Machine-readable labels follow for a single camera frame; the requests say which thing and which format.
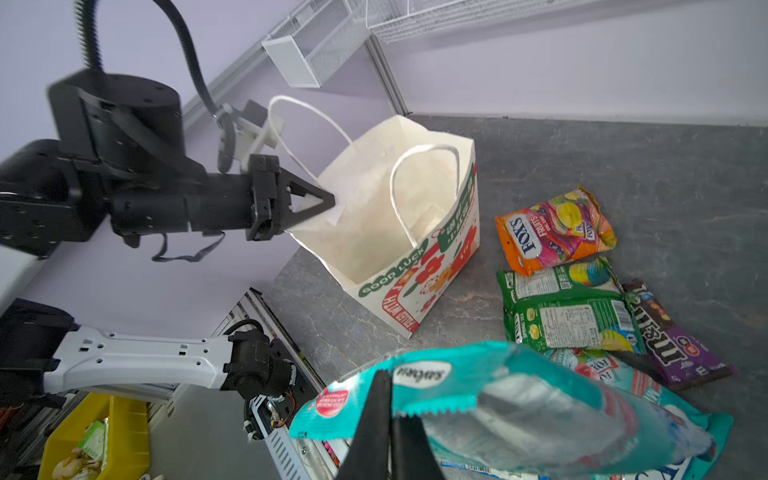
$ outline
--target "candy bag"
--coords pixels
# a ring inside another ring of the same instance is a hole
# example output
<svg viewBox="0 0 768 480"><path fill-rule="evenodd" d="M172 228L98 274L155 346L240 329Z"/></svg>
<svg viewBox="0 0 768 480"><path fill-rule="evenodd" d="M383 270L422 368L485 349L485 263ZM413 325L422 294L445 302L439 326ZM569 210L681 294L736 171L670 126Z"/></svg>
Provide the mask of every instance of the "candy bag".
<svg viewBox="0 0 768 480"><path fill-rule="evenodd" d="M616 247L611 224L583 187L496 217L496 229L509 266L525 276Z"/></svg>
<svg viewBox="0 0 768 480"><path fill-rule="evenodd" d="M605 258L540 270L497 272L507 339L537 352L560 347L645 353Z"/></svg>
<svg viewBox="0 0 768 480"><path fill-rule="evenodd" d="M634 279L624 284L624 290L664 386L679 392L734 373L732 366L721 362L706 346L672 322L643 280Z"/></svg>
<svg viewBox="0 0 768 480"><path fill-rule="evenodd" d="M594 480L699 480L720 455L733 424L730 415L705 415L651 377L599 350L557 349L546 352L545 356L580 375L661 405L674 415L705 429L716 441L716 450L710 453L708 459L687 457L640 474L593 475Z"/></svg>
<svg viewBox="0 0 768 480"><path fill-rule="evenodd" d="M403 353L333 382L298 411L290 435L352 438L381 369L392 376L392 415L421 416L437 459L457 465L542 475L639 472L713 443L658 405L501 342Z"/></svg>

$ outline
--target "orange candy package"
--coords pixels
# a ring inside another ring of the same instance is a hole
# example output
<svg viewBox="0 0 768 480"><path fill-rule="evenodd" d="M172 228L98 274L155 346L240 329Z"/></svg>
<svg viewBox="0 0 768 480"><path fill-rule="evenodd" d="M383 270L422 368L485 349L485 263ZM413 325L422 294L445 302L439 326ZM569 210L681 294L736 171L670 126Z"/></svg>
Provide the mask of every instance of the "orange candy package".
<svg viewBox="0 0 768 480"><path fill-rule="evenodd" d="M496 229L509 266L525 276L616 247L614 229L582 186L496 217Z"/></svg>

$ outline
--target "black cable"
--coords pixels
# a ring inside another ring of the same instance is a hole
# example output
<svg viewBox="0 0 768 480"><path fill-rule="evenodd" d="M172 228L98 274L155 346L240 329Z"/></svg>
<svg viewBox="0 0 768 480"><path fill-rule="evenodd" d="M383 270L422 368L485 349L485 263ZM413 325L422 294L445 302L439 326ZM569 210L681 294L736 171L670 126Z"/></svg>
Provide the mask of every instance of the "black cable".
<svg viewBox="0 0 768 480"><path fill-rule="evenodd" d="M250 400L245 401L243 425L245 425L245 431L248 434L249 439L264 440L264 434L261 432L259 424L256 422L256 416L253 414L253 410L250 409Z"/></svg>
<svg viewBox="0 0 768 480"><path fill-rule="evenodd" d="M227 236L227 234L222 232L222 231L220 231L219 233L221 233L221 237L219 237L219 240L216 240L211 245L208 245L207 247L204 247L204 248L200 249L200 251L195 253L194 255L179 255L178 257L163 257L163 255L165 255L165 253L168 251L168 235L163 233L163 246L160 247L160 251L157 252L154 255L154 257L152 257L152 261L153 262L160 262L160 263L172 262L174 260L185 260L185 261L187 261L189 263L199 262L203 258L205 258L205 256L207 254L209 254L212 251L214 251L214 249L216 249L216 247L221 245L221 242L223 242L224 237Z"/></svg>
<svg viewBox="0 0 768 480"><path fill-rule="evenodd" d="M74 4L75 16L78 20L78 29L80 31L80 43L83 48L85 66L95 71L104 71L101 64L101 52L98 46L98 33L96 32L96 2L98 0L77 0ZM187 24L184 22L181 13L176 9L170 0L152 0L155 5L160 7L165 16L176 30L176 35L181 42L181 49L184 50L184 57L187 59L187 67L192 77L197 95L202 100L205 108L216 118L218 108L210 96L208 87L203 80L203 74L200 71L200 64L197 61L197 53L194 49L192 36L190 35Z"/></svg>
<svg viewBox="0 0 768 480"><path fill-rule="evenodd" d="M85 66L91 70L104 71L96 35L96 0L77 0L74 3L74 15L78 20Z"/></svg>
<svg viewBox="0 0 768 480"><path fill-rule="evenodd" d="M252 325L252 326L255 326L255 327L256 327L256 328L257 328L257 329L258 329L258 330L259 330L261 333L264 333L264 327L262 327L262 326L261 326L261 323L258 323L256 320L252 320L252 319L245 319L245 320L241 320L241 321L239 321L239 322L235 323L235 324L234 324L234 325L232 325L230 328L228 328L228 329L224 330L224 333L222 333L222 335L230 335L230 334L231 334L231 333L233 333L235 330L237 330L237 329L239 329L241 326L245 326L245 325Z"/></svg>
<svg viewBox="0 0 768 480"><path fill-rule="evenodd" d="M96 31L96 2L98 0L76 0L74 4L75 17L78 21L78 30L80 34L80 43L85 60L85 66L91 70L104 71L101 64L101 52L98 46L98 33ZM221 116L219 118L218 107L210 96L208 87L205 85L203 73L200 71L200 63L197 61L197 53L194 49L192 36L190 35L184 18L179 13L176 5L170 0L152 0L155 5L160 7L165 16L176 30L176 35L181 43L181 49L184 51L184 57L187 59L187 68L189 69L192 83L194 84L197 96L205 105L205 108L216 119L217 125L224 130L224 143L219 152L219 171L229 164L232 164L232 157L235 152L235 126L231 115Z"/></svg>

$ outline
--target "metal frame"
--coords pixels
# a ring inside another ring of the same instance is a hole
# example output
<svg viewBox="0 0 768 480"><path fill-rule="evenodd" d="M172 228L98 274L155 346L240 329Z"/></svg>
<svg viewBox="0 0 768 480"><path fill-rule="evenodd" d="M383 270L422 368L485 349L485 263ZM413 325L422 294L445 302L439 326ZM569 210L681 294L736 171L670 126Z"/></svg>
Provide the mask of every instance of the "metal frame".
<svg viewBox="0 0 768 480"><path fill-rule="evenodd" d="M163 384L128 384L128 385L97 385L83 388L83 390L102 395L121 396L126 399L140 400L142 402L169 403L174 397L174 391L178 383Z"/></svg>
<svg viewBox="0 0 768 480"><path fill-rule="evenodd" d="M392 109L397 115L402 115L403 117L409 115L411 112L406 106L406 101L402 98L392 70L389 69L389 64L384 56L379 40L375 35L371 35L363 45L366 47L368 57L371 63L373 63L373 68L376 70L379 80L382 82L382 87L384 87L384 92L389 99Z"/></svg>

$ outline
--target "barcode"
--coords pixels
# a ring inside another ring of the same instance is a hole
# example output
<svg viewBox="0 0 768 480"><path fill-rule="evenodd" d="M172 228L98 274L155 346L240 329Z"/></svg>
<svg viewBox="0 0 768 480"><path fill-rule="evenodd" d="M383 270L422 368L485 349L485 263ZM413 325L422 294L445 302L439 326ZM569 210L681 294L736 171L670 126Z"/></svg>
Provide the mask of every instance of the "barcode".
<svg viewBox="0 0 768 480"><path fill-rule="evenodd" d="M467 470L470 472L491 473L491 471L486 467L476 467L474 465L467 465Z"/></svg>
<svg viewBox="0 0 768 480"><path fill-rule="evenodd" d="M627 307L624 305L624 302L611 300L611 304L614 306L616 319L619 321L619 328L627 332L633 331L634 324L632 323L632 316L627 311Z"/></svg>

